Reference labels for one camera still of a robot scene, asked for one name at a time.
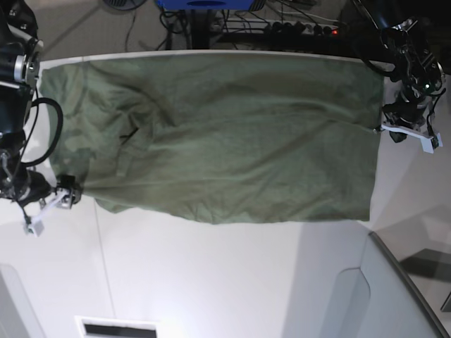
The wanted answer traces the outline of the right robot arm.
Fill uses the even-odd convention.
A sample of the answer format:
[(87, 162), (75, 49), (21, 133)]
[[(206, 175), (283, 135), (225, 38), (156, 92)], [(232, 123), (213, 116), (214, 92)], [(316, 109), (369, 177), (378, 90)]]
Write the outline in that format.
[[(25, 1), (1, 2), (1, 198), (24, 208), (30, 203), (42, 203), (54, 194), (59, 208), (71, 208), (81, 195), (75, 178), (62, 175), (52, 187), (42, 174), (33, 170), (50, 157), (63, 131), (60, 105), (37, 94), (44, 49), (37, 30), (37, 19)], [(42, 104), (56, 112), (54, 138), (44, 155), (25, 162), (23, 155), (30, 135), (24, 126), (31, 109)]]

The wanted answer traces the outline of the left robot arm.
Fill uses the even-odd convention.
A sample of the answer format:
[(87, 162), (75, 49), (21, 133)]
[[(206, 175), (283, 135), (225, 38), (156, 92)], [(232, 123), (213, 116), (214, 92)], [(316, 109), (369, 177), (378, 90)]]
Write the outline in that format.
[(433, 153), (443, 145), (433, 126), (435, 108), (446, 92), (445, 72), (433, 55), (420, 20), (407, 16), (397, 1), (354, 1), (356, 9), (378, 31), (390, 54), (392, 70), (384, 70), (365, 56), (358, 57), (374, 72), (400, 82), (395, 100), (382, 107), (378, 131), (387, 131), (395, 143), (408, 136), (420, 140), (423, 151)]

